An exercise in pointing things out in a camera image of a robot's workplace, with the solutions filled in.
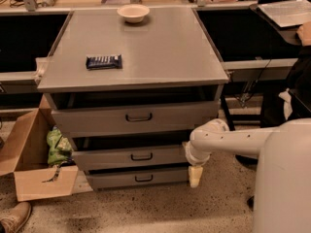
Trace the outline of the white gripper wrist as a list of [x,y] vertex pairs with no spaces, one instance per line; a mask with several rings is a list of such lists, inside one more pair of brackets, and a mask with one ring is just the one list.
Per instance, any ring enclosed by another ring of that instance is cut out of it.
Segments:
[[210,159],[211,153],[196,149],[191,142],[185,142],[184,149],[186,159],[192,165],[189,167],[190,186],[196,188],[199,186],[202,177],[202,166]]

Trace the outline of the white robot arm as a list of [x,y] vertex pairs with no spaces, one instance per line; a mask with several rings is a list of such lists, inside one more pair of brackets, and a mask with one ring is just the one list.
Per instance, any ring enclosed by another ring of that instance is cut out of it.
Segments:
[[311,233],[311,119],[280,126],[231,131],[213,119],[183,143],[196,187],[203,165],[215,151],[258,159],[253,233]]

